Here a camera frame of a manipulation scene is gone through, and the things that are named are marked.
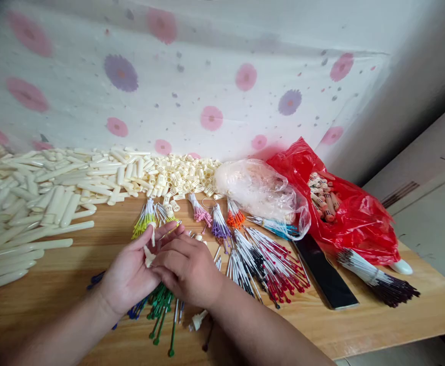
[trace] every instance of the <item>purple flower print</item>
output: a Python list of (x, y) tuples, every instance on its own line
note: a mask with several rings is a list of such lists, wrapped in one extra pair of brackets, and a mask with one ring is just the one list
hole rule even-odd
[(137, 90), (137, 73), (132, 64), (121, 55), (109, 55), (104, 61), (105, 73), (110, 82), (119, 90), (133, 92)]
[(280, 103), (278, 104), (278, 111), (283, 115), (291, 115), (297, 111), (297, 108), (302, 102), (302, 94), (299, 90), (289, 90), (282, 98), (280, 98)]

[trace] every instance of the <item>red plastic bag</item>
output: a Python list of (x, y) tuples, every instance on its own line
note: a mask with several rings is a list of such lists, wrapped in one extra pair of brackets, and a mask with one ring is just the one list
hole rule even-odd
[[(267, 160), (278, 173), (307, 199), (312, 217), (310, 234), (325, 251), (351, 248), (374, 265), (400, 260), (392, 217), (373, 196), (354, 184), (328, 173), (324, 163), (301, 137), (287, 151)], [(333, 187), (342, 204), (333, 223), (325, 223), (317, 214), (307, 185), (312, 172), (324, 171), (336, 178)]]

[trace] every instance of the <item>person's left hand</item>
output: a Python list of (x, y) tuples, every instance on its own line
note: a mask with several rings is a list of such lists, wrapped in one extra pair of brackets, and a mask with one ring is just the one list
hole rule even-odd
[[(163, 237), (175, 226), (176, 221), (170, 221), (156, 229), (157, 248), (183, 233), (185, 228), (179, 225), (171, 234)], [(160, 277), (144, 264), (143, 247), (149, 244), (150, 251), (156, 252), (151, 247), (152, 233), (153, 227), (148, 225), (139, 238), (122, 249), (99, 284), (100, 295), (119, 317), (148, 296), (161, 282)]]

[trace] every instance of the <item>forearm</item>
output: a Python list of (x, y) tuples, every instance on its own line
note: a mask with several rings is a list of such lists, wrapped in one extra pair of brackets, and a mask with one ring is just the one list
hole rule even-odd
[(334, 365), (288, 321), (229, 279), (209, 312), (252, 364)]
[(73, 366), (117, 323), (99, 291), (88, 294), (6, 356), (6, 366)]

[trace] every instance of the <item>black ruler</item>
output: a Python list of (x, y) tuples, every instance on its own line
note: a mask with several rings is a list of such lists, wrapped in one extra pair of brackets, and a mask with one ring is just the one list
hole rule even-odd
[(294, 241), (300, 257), (310, 270), (325, 302), (334, 310), (359, 304), (348, 285), (328, 262), (324, 252), (314, 238), (307, 234), (302, 240)]

